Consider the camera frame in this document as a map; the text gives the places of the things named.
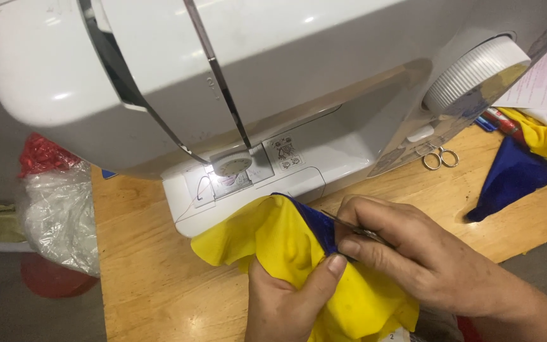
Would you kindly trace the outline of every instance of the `fingernail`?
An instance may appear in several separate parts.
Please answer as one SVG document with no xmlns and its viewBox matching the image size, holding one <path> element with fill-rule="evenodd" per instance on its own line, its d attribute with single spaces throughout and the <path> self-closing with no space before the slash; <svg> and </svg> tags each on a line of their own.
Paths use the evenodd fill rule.
<svg viewBox="0 0 547 342">
<path fill-rule="evenodd" d="M 343 240 L 339 244 L 339 252 L 351 256 L 353 258 L 360 253 L 360 245 L 352 240 Z"/>
<path fill-rule="evenodd" d="M 343 271 L 345 270 L 345 265 L 347 265 L 347 259 L 345 259 L 344 256 L 341 256 L 339 254 L 334 254 L 330 257 L 330 260 L 328 260 L 328 264 L 326 267 L 330 270 L 330 272 L 339 278 Z"/>
</svg>

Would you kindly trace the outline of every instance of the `plastic bag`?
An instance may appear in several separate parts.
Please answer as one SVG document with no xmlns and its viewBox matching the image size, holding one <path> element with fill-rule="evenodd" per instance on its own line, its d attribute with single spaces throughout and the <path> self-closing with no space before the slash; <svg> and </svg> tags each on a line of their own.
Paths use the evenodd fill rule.
<svg viewBox="0 0 547 342">
<path fill-rule="evenodd" d="M 23 193 L 18 219 L 43 257 L 99 276 L 90 164 L 32 133 L 20 157 Z"/>
</svg>

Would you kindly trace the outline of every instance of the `hand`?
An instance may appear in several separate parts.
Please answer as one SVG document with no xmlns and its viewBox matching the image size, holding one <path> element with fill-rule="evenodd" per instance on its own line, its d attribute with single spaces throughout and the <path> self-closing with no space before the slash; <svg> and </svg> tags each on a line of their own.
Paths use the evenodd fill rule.
<svg viewBox="0 0 547 342">
<path fill-rule="evenodd" d="M 519 293 L 531 291 L 414 206 L 352 196 L 337 215 L 396 247 L 336 224 L 339 251 L 390 276 L 427 306 L 463 316 L 505 315 L 520 305 Z"/>
<path fill-rule="evenodd" d="M 316 316 L 335 293 L 347 260 L 326 258 L 301 290 L 274 278 L 254 258 L 248 269 L 248 324 L 244 342 L 305 342 Z"/>
</svg>

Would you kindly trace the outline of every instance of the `wooden tabletop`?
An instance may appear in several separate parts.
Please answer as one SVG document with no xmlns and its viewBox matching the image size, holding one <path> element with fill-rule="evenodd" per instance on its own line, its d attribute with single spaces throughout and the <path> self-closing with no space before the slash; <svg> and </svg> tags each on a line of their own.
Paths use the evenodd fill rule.
<svg viewBox="0 0 547 342">
<path fill-rule="evenodd" d="M 410 203 L 493 261 L 547 242 L 547 187 L 479 223 L 465 223 L 503 137 L 469 127 L 445 144 L 455 168 L 428 171 L 413 161 L 311 203 L 336 212 L 348 193 Z M 92 169 L 94 210 L 110 341 L 242 341 L 247 276 L 194 255 L 174 229 L 160 181 Z"/>
</svg>

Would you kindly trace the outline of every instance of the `sewing machine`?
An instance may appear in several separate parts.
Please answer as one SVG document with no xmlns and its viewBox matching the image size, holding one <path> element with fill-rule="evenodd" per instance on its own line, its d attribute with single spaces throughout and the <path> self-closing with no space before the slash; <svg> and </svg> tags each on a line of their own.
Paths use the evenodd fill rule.
<svg viewBox="0 0 547 342">
<path fill-rule="evenodd" d="M 0 0 L 6 110 L 189 237 L 431 152 L 545 51 L 544 0 Z"/>
</svg>

